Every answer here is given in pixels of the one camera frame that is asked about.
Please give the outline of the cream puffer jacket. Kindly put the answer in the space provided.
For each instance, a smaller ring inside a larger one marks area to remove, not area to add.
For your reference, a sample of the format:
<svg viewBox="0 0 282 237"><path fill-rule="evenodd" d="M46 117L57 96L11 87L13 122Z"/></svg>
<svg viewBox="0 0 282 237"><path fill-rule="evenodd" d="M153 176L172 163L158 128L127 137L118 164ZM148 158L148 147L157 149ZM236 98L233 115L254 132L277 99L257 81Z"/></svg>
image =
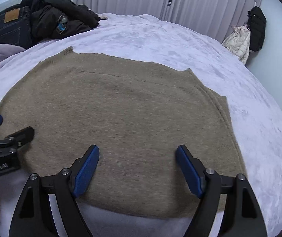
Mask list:
<svg viewBox="0 0 282 237"><path fill-rule="evenodd" d="M222 45L235 55L243 65L246 65L250 53L250 37L251 30L245 25L235 26L233 33L225 38Z"/></svg>

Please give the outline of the dark blue jeans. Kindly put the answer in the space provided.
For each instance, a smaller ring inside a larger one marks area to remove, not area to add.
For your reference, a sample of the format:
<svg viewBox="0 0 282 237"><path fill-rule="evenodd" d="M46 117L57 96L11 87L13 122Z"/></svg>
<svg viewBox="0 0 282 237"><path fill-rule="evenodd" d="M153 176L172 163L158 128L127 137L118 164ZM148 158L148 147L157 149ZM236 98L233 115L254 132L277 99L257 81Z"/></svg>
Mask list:
<svg viewBox="0 0 282 237"><path fill-rule="evenodd" d="M29 7L0 14L0 44L10 44L29 49L32 46Z"/></svg>

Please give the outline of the lavender fleece bed blanket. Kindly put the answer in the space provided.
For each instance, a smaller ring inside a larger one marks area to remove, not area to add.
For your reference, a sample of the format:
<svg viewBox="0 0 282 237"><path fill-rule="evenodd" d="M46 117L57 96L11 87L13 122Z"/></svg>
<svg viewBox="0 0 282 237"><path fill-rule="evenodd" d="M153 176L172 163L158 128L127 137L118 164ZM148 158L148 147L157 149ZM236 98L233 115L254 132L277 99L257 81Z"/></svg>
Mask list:
<svg viewBox="0 0 282 237"><path fill-rule="evenodd" d="M282 111L256 77L218 41L147 14L109 14L94 30L44 41L0 62L0 101L40 61L68 47L77 53L103 53L181 71L191 69L205 86L227 97L268 236L282 231Z"/></svg>

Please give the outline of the brown knit sweater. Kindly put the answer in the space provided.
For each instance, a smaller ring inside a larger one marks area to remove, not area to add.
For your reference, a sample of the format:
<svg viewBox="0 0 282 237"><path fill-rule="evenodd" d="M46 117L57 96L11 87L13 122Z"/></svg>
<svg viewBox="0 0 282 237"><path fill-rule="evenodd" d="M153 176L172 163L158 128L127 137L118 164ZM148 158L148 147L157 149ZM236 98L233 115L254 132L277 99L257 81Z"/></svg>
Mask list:
<svg viewBox="0 0 282 237"><path fill-rule="evenodd" d="M190 217L199 200L175 160L181 144L219 174L246 172L226 97L190 69L67 48L18 81L0 114L0 138L34 128L20 156L28 172L55 174L98 146L99 163L81 199L109 211Z"/></svg>

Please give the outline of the white pleated curtain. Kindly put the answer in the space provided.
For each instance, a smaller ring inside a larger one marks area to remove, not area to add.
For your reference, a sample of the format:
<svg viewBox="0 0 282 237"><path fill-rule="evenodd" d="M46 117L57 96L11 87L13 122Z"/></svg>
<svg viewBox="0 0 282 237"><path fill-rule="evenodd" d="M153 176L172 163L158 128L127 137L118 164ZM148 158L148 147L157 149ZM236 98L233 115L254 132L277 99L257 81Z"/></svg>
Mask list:
<svg viewBox="0 0 282 237"><path fill-rule="evenodd" d="M149 14L222 42L261 0L75 0L97 13Z"/></svg>

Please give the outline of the black hanging coat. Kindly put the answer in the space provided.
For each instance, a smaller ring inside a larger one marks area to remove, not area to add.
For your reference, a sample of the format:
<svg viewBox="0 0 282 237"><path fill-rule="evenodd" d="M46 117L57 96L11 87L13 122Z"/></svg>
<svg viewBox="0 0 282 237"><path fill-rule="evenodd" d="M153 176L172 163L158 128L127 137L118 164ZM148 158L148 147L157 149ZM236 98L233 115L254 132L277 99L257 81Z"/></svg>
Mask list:
<svg viewBox="0 0 282 237"><path fill-rule="evenodd" d="M251 30L250 50L259 51L263 47L267 19L260 7L254 6L248 11L247 26Z"/></svg>

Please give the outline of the black jacket pile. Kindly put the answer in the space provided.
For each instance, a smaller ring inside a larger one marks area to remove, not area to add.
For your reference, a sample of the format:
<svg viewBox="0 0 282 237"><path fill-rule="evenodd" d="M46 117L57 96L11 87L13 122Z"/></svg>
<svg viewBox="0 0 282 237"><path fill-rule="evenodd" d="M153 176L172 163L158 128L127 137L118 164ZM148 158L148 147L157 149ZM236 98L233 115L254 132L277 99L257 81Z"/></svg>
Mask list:
<svg viewBox="0 0 282 237"><path fill-rule="evenodd" d="M100 16L71 0L22 0L0 14L29 7L32 46L47 39L64 39L99 26Z"/></svg>

